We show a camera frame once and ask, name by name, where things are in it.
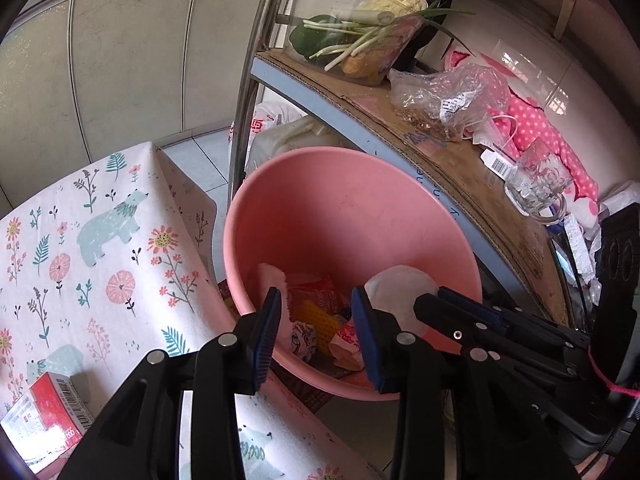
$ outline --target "table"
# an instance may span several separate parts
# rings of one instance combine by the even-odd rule
[[[72,377],[95,416],[150,350],[184,354],[231,330],[211,259],[215,217],[206,193],[145,143],[1,220],[0,415],[50,370]],[[380,478],[272,372],[236,409],[248,480]],[[189,426],[183,417],[181,478]]]

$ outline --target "cardboard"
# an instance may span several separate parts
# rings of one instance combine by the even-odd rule
[[[554,321],[569,325],[546,229],[511,205],[477,146],[415,135],[391,105],[388,82],[372,88],[339,80],[290,59],[281,49],[258,56],[318,92],[421,170],[478,226],[539,307]]]

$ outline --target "yellow sponge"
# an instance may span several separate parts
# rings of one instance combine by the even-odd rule
[[[316,348],[320,353],[330,356],[329,341],[342,328],[340,322],[309,300],[303,301],[302,305],[292,312],[292,316],[294,321],[302,321],[314,326],[316,329]]]

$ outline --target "glass mug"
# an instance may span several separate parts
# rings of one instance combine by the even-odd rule
[[[533,219],[545,225],[557,224],[566,213],[562,190],[573,179],[560,158],[540,138],[534,140],[511,169],[504,189],[511,200]],[[540,211],[559,202],[553,216],[541,216]]]

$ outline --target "pink plastic bowl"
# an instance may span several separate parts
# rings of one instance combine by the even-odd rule
[[[226,280],[240,314],[255,312],[258,264],[284,272],[330,274],[350,291],[381,270],[405,264],[482,300],[474,254],[440,202],[407,174],[374,156],[342,148],[280,155],[240,187],[226,217]],[[437,348],[460,346],[433,329]],[[364,372],[338,380],[276,343],[273,356],[301,380],[357,400],[388,400]]]

